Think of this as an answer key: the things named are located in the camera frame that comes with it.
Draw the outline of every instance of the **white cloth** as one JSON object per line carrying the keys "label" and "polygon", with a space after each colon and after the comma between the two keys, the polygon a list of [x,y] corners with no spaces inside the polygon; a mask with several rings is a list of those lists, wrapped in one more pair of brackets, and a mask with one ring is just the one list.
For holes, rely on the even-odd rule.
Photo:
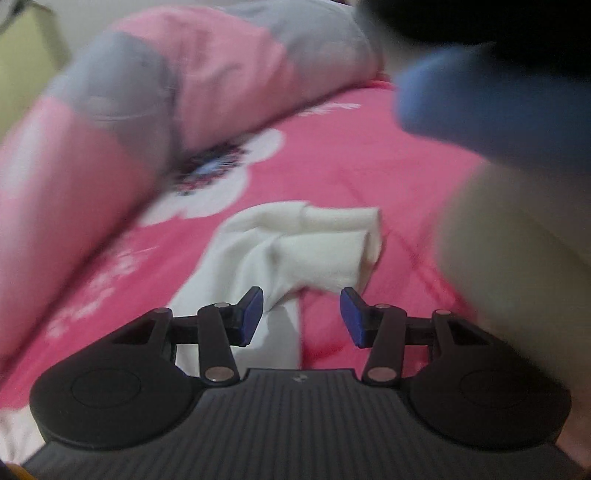
{"label": "white cloth", "polygon": [[[265,314],[252,342],[232,348],[238,369],[244,374],[252,367],[299,368],[298,305],[286,296],[303,287],[362,291],[380,250],[378,209],[321,209],[304,202],[259,205],[219,227],[169,307],[175,316],[193,315],[212,303],[236,303],[252,286],[261,287]],[[177,365],[197,375],[197,347],[180,345]]]}
{"label": "white cloth", "polygon": [[0,459],[21,464],[43,443],[29,406],[20,410],[0,410]]}

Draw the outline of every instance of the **wall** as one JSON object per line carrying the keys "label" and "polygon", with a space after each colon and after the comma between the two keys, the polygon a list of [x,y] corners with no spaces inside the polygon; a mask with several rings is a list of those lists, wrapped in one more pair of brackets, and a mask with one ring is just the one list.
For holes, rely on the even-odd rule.
{"label": "wall", "polygon": [[65,40],[72,52],[76,52],[114,20],[145,8],[163,4],[229,5],[236,0],[37,0],[37,2],[52,8],[57,14]]}

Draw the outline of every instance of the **black circular mount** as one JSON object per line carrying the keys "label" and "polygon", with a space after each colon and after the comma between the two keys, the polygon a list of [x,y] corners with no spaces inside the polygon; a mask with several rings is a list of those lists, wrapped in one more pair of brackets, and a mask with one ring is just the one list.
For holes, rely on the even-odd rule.
{"label": "black circular mount", "polygon": [[172,428],[192,399],[190,379],[153,351],[101,345],[45,372],[30,402],[45,437],[77,448],[114,450]]}
{"label": "black circular mount", "polygon": [[410,400],[433,430],[482,449],[555,440],[570,394],[509,348],[454,348],[412,380]]}

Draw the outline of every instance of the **blue object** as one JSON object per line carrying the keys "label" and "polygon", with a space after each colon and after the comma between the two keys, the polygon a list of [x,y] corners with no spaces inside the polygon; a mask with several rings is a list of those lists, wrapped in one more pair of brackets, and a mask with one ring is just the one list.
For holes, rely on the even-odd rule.
{"label": "blue object", "polygon": [[244,308],[242,321],[242,342],[240,346],[246,346],[251,343],[255,334],[256,327],[261,320],[263,310],[264,295],[259,288],[249,304]]}
{"label": "blue object", "polygon": [[491,161],[591,173],[590,80],[504,64],[488,46],[443,48],[399,77],[394,113]]}
{"label": "blue object", "polygon": [[363,315],[357,305],[347,295],[346,290],[340,293],[340,316],[347,326],[347,330],[355,346],[367,348],[366,332],[363,328]]}

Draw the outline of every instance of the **ribbed black surface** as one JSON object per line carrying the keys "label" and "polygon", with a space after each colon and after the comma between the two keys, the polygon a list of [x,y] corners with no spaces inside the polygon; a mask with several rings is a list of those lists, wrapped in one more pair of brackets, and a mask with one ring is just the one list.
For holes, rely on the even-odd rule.
{"label": "ribbed black surface", "polygon": [[210,390],[176,429],[118,452],[51,443],[38,480],[562,480],[577,467],[551,445],[479,452],[426,430],[393,390],[349,371],[254,370]]}

